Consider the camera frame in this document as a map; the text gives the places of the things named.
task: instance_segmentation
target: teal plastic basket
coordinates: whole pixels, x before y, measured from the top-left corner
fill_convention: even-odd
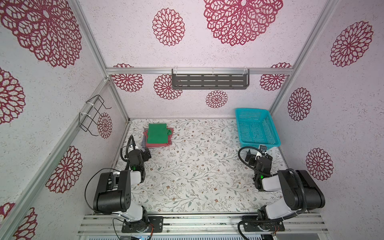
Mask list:
[[[265,145],[270,149],[280,146],[280,138],[269,111],[257,108],[237,108],[236,121],[241,147],[259,148],[260,145]]]

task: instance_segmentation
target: folded red cloth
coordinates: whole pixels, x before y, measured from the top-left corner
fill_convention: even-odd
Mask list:
[[[171,135],[168,135],[168,143],[147,143],[147,148],[168,147],[168,146],[172,145],[171,138],[172,138],[172,135],[173,135],[173,128],[169,127],[167,129],[170,129],[171,132],[172,132]],[[144,135],[148,139],[148,130],[144,131]]]

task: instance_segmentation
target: horizontal aluminum bar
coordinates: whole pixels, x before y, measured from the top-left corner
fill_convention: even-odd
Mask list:
[[[107,68],[108,74],[245,74],[244,68]],[[250,74],[291,74],[292,68],[249,68]]]

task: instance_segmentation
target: red mandala pattern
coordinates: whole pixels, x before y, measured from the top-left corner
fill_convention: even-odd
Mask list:
[[[97,121],[97,130],[102,138],[108,138],[112,133],[112,120],[108,113],[102,113]]]
[[[184,22],[178,12],[163,8],[158,11],[152,21],[152,29],[156,38],[166,46],[178,44],[184,37]]]
[[[221,43],[244,45],[265,33],[283,0],[204,0],[207,28]]]
[[[8,215],[9,211],[13,208],[15,203],[7,202],[6,204],[0,207],[0,223],[5,219]]]
[[[31,207],[28,211],[28,215],[24,217],[21,225],[17,228],[15,234],[15,240],[31,240],[35,235],[35,230],[37,227],[37,214],[35,213],[35,208]]]
[[[306,159],[308,171],[318,180],[327,180],[333,173],[331,156],[320,148],[312,149]]]
[[[0,125],[18,118],[25,106],[25,95],[19,81],[0,68]]]
[[[157,95],[168,100],[178,98],[183,92],[183,90],[175,90],[172,88],[172,76],[169,74],[158,76],[153,87]]]
[[[220,108],[224,106],[227,101],[228,95],[225,92],[219,90],[210,92],[205,99],[206,104],[211,108]]]
[[[38,60],[66,68],[79,58],[79,25],[66,0],[1,0],[0,17]]]
[[[115,68],[133,68],[129,64],[120,63]],[[141,74],[116,74],[111,75],[113,82],[127,92],[136,92],[143,87],[143,78]]]
[[[70,146],[45,186],[55,193],[70,190],[79,179],[82,167],[83,160],[79,150]]]
[[[311,103],[311,95],[307,89],[294,90],[288,101],[289,116],[295,121],[303,120],[310,112]]]
[[[331,61],[338,67],[348,66],[363,56],[372,42],[372,26],[360,21],[344,29],[331,49]]]
[[[271,68],[290,68],[292,67],[289,63],[278,63],[272,65]],[[260,86],[268,91],[279,89],[283,84],[283,81],[287,75],[284,74],[263,74],[260,78]]]

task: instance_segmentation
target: black wire rack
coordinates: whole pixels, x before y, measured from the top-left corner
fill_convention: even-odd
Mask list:
[[[100,102],[100,106],[98,108],[95,107],[96,103],[97,102]],[[92,105],[92,107],[90,108],[90,110],[86,113],[79,113],[79,127],[85,131],[85,132],[89,132],[92,136],[95,136],[97,137],[98,135],[95,135],[91,132],[91,130],[89,129],[91,124],[94,122],[96,125],[97,123],[95,122],[95,117],[97,116],[97,114],[101,115],[101,113],[99,112],[100,111],[100,108],[101,107],[104,107],[105,109],[111,109],[112,107],[110,108],[107,108],[105,105],[104,105],[104,99],[100,96],[100,95],[95,95],[94,97],[92,97],[91,99],[89,99],[88,101],[86,101],[86,103],[89,103],[90,105]],[[91,112],[92,109],[95,109],[96,110],[96,113],[95,115],[92,117],[89,113]],[[88,126],[84,125],[84,122],[85,120],[89,118],[91,120],[91,122],[89,123]]]

